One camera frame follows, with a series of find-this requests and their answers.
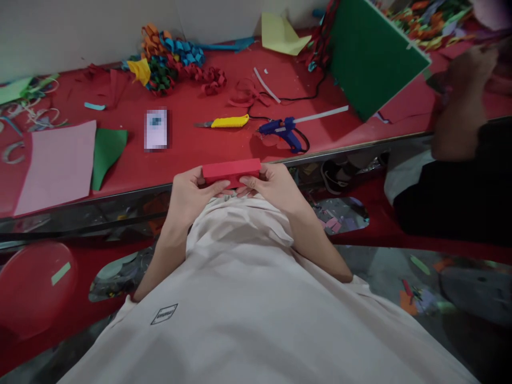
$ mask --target green foam board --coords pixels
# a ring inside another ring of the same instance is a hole
[[[366,121],[431,64],[368,0],[340,0],[330,71]]]

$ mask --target yellow paper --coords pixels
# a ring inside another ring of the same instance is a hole
[[[311,40],[311,36],[299,37],[288,20],[272,13],[261,14],[261,41],[272,51],[297,56]]]
[[[135,81],[139,80],[143,86],[149,81],[151,71],[149,70],[148,60],[142,59],[139,61],[127,61],[130,71],[135,73]]]

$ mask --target blue glue gun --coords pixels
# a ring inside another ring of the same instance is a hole
[[[262,135],[275,134],[280,138],[283,138],[284,141],[288,143],[292,153],[299,152],[307,152],[309,149],[309,141],[306,137],[300,132],[297,128],[295,128],[295,122],[293,117],[287,117],[284,121],[282,120],[273,120],[270,123],[262,125],[257,132],[260,132]],[[306,142],[306,149],[302,149],[302,145],[293,133],[293,131],[297,131],[299,136],[301,136]]]

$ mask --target red foam block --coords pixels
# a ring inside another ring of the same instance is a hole
[[[242,176],[260,176],[261,163],[258,158],[240,160],[235,162],[216,163],[203,165],[203,177],[206,184],[210,185],[217,180],[229,180],[229,188],[243,186],[239,181]]]

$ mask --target paper chain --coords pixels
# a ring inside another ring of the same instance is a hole
[[[143,27],[142,35],[144,42],[141,58],[147,58],[151,70],[151,78],[146,88],[154,95],[168,95],[176,81],[186,78],[206,83],[201,90],[207,96],[221,92],[226,86],[223,70],[214,67],[207,70],[201,68],[205,61],[201,48],[189,42],[173,40],[169,32],[159,33],[153,24]]]

